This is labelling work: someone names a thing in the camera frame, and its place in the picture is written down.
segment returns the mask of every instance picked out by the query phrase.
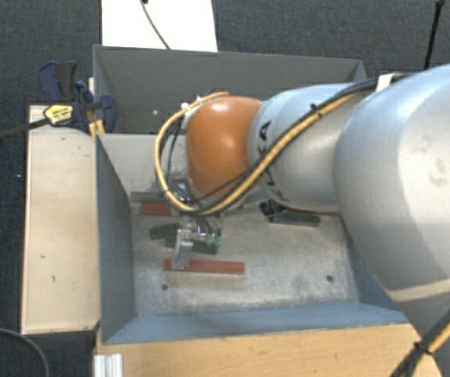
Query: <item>gray carpet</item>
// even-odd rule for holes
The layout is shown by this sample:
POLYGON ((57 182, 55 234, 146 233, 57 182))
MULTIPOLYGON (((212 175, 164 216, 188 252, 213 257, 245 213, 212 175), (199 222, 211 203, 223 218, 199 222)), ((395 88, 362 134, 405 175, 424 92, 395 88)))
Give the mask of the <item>gray carpet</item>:
MULTIPOLYGON (((450 62, 450 0, 441 15, 433 65, 450 62)), ((423 66, 435 0, 213 0, 221 51, 361 59, 367 73, 423 66)), ((48 60, 75 60, 92 75, 101 40, 100 0, 0 0, 0 130, 45 99, 35 72, 48 60)), ((0 147, 0 327, 19 324, 24 233, 24 136, 0 147)), ((91 334, 38 337, 51 374, 90 375, 91 334)), ((0 375, 43 375, 36 355, 0 338, 0 375)))

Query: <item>blue clamp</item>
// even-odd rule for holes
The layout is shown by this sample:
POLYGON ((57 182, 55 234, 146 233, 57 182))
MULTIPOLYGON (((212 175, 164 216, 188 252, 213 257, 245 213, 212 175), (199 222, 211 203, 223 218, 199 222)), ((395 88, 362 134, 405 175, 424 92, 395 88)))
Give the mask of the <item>blue clamp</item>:
POLYGON ((94 111, 97 118, 102 119, 106 133, 112 133, 116 124, 116 106, 113 96, 106 93, 94 103, 94 97, 83 81, 74 84, 75 62, 58 63, 50 61, 38 70, 38 84, 45 91, 52 102, 67 102, 73 108, 73 120, 65 123, 84 133, 89 133, 92 120, 87 119, 86 112, 94 111), (78 101, 75 101, 74 90, 78 92, 78 101))

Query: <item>wooden table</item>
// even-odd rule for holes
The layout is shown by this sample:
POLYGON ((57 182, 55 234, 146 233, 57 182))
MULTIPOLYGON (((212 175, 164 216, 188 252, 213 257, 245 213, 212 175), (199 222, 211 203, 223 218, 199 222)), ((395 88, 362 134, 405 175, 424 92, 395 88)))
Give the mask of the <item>wooden table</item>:
MULTIPOLYGON (((389 376, 419 340, 410 324, 222 339, 101 345, 123 354, 125 377, 389 376)), ((440 376, 427 359, 415 377, 440 376)))

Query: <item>gray bin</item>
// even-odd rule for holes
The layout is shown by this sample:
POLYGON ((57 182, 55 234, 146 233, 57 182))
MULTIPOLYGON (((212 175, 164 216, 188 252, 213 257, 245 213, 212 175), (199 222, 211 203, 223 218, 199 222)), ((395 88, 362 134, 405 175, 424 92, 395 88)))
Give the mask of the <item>gray bin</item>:
MULTIPOLYGON (((193 256, 244 262, 244 275, 174 273, 162 269, 173 250, 150 240, 148 230, 177 219, 141 216, 138 202, 158 193, 154 137, 140 133, 156 131, 181 101, 215 87, 267 99, 304 85, 360 80, 360 61, 96 46, 94 64, 96 95, 113 93, 119 105, 118 133, 99 135, 96 149, 104 343, 407 322, 339 218, 322 217, 315 228, 271 225, 257 209, 230 214, 218 254, 193 256), (184 79, 180 66, 188 70, 184 79), (276 72, 261 77, 267 69, 276 72)), ((174 153, 181 174, 184 143, 174 153)))

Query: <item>green object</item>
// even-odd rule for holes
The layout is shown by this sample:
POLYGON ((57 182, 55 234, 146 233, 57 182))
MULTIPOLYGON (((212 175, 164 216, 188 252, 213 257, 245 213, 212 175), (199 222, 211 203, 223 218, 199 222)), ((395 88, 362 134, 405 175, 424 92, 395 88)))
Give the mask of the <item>green object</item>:
MULTIPOLYGON (((179 228, 178 223, 173 223, 169 225, 154 226, 149 229, 149 237, 151 240, 164 239, 163 245, 165 247, 176 247, 176 236, 177 229, 179 228)), ((217 254, 218 248, 221 246, 221 236, 214 237, 212 235, 206 235, 206 241, 204 242, 193 242, 193 253, 200 254, 217 254)))
POLYGON ((300 225, 317 227, 320 224, 320 217, 305 212, 281 212, 269 217, 271 223, 280 223, 283 225, 300 225))

